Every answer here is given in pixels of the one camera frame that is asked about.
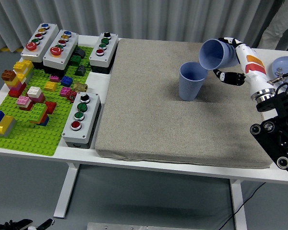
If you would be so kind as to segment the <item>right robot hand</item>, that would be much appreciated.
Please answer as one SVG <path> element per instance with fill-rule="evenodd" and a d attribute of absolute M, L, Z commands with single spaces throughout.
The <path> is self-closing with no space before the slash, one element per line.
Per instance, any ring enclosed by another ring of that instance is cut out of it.
<path fill-rule="evenodd" d="M 243 73 L 222 72 L 213 70 L 214 74 L 223 83 L 241 86 L 245 82 L 250 84 L 250 96 L 255 98 L 262 94 L 275 95 L 275 89 L 268 83 L 265 66 L 255 50 L 236 38 L 224 37 L 219 41 L 229 44 L 236 50 L 237 60 Z"/>

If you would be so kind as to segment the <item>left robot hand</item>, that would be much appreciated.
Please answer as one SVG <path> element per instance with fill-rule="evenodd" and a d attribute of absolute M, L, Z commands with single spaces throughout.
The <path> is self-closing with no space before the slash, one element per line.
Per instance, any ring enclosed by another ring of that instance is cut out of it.
<path fill-rule="evenodd" d="M 10 220 L 4 224 L 0 224 L 0 230 L 46 230 L 55 223 L 55 220 L 50 218 L 39 226 L 33 226 L 33 221 L 31 219 L 22 219 L 20 221 L 14 222 Z"/>

